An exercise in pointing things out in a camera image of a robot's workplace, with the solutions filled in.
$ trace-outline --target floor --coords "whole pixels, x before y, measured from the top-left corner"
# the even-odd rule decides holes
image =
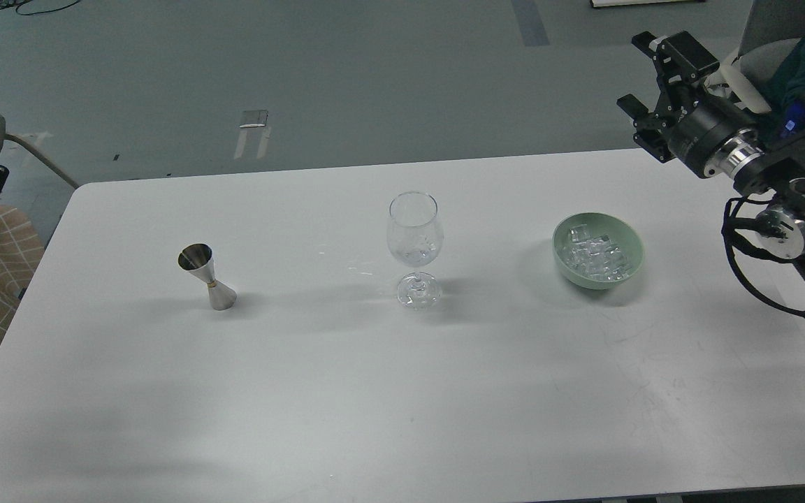
[[[632,35],[686,29],[724,57],[750,3],[96,0],[39,16],[0,10],[0,113],[81,184],[620,149],[633,146],[632,125],[616,99],[658,95]],[[243,111],[261,109],[266,127],[238,128]],[[71,189],[16,145],[0,163],[12,172],[3,203],[28,213],[47,242]],[[805,489],[793,491],[686,501],[805,501]]]

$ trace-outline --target glass base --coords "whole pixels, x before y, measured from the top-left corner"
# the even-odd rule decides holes
[[[396,286],[396,298],[402,305],[412,309],[423,309],[437,303],[443,289],[437,278],[424,272],[406,274]]]

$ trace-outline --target wire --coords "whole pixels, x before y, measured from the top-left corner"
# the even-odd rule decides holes
[[[18,15],[21,16],[35,16],[36,14],[48,14],[48,13],[56,13],[58,10],[64,10],[68,7],[76,6],[77,3],[80,3],[82,0],[73,0],[73,2],[68,3],[66,6],[58,7],[57,9],[49,9],[49,10],[37,10],[35,13],[22,13],[20,12],[20,7],[26,6],[27,3],[32,3],[35,0],[0,0],[0,10],[6,9],[14,9]]]
[[[68,3],[66,6],[58,7],[58,9],[51,9],[51,10],[37,10],[35,13],[22,13],[20,12],[20,7],[26,6],[27,3],[33,2],[33,0],[24,0],[23,2],[19,2],[14,6],[14,12],[18,13],[21,16],[35,16],[36,14],[48,14],[48,13],[56,13],[58,10],[64,10],[68,7],[76,6],[77,3],[80,3],[82,0],[73,0],[73,2]]]
[[[737,217],[738,216],[738,210],[741,209],[741,206],[744,206],[744,203],[767,204],[768,202],[769,201],[754,201],[754,200],[751,200],[751,198],[748,198],[748,197],[730,198],[728,200],[728,203],[725,204],[725,211],[723,213],[723,226],[725,226],[725,223],[729,219],[729,217]],[[734,210],[732,210],[732,204],[733,203],[738,203],[734,207]],[[805,319],[805,311],[799,311],[799,309],[792,309],[792,308],[787,307],[785,305],[780,305],[780,303],[776,302],[775,300],[770,299],[769,297],[766,297],[766,294],[764,294],[763,292],[760,292],[760,290],[757,290],[757,287],[753,286],[753,284],[751,284],[751,282],[750,282],[750,280],[748,280],[747,276],[744,276],[744,271],[741,271],[741,268],[738,266],[738,261],[735,260],[734,246],[732,246],[732,243],[727,238],[725,238],[725,233],[724,233],[723,242],[725,243],[725,258],[727,258],[728,261],[729,261],[729,267],[732,268],[732,273],[735,274],[735,277],[738,278],[738,283],[741,283],[741,286],[743,286],[745,290],[750,292],[750,294],[752,296],[757,297],[757,299],[760,300],[760,302],[763,302],[765,305],[768,305],[770,307],[774,307],[774,308],[778,309],[781,312],[787,312],[788,314],[799,316],[799,317]]]

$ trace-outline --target jigger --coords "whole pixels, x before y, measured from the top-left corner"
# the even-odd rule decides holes
[[[210,246],[203,242],[186,246],[179,254],[179,267],[207,284],[210,306],[213,309],[224,311],[234,305],[238,294],[221,281],[217,281],[213,272],[213,249]]]

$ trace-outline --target chair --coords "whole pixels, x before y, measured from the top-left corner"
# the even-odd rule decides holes
[[[804,34],[805,0],[754,0],[740,45],[707,78],[707,89],[719,96],[731,93],[748,111],[769,114],[772,108],[757,89]]]

